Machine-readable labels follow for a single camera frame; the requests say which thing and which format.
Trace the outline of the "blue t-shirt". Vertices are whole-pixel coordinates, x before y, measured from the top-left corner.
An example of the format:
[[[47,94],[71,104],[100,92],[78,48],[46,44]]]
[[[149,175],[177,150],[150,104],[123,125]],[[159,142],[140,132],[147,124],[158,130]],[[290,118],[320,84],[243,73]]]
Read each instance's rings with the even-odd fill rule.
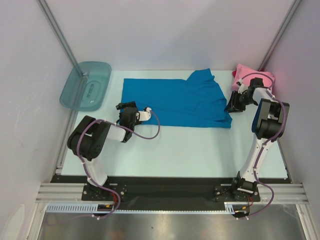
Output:
[[[147,125],[231,128],[227,100],[210,69],[196,70],[187,79],[126,78],[121,101],[134,101],[139,110],[156,114]]]

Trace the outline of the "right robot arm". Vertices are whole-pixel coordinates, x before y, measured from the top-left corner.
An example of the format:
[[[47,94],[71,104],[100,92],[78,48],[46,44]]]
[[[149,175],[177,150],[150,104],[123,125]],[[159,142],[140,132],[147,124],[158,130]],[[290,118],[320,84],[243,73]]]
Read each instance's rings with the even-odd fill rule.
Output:
[[[251,125],[253,142],[247,159],[235,179],[237,184],[230,188],[231,196],[237,201],[242,201],[256,188],[267,152],[284,134],[290,104],[277,99],[271,89],[264,86],[262,78],[255,77],[249,84],[243,83],[241,79],[237,85],[239,88],[231,93],[225,111],[241,113],[248,105],[257,106]]]

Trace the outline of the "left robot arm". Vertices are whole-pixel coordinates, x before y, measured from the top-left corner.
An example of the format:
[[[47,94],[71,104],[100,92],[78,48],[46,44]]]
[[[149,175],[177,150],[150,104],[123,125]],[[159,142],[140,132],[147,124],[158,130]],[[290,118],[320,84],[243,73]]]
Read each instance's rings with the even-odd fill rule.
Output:
[[[120,113],[115,123],[86,115],[67,140],[67,147],[74,155],[81,157],[88,182],[95,185],[93,194],[100,200],[107,199],[111,193],[111,188],[105,184],[107,173],[99,159],[106,140],[126,143],[132,137],[135,126],[141,123],[140,112],[134,101],[119,103],[116,109]]]

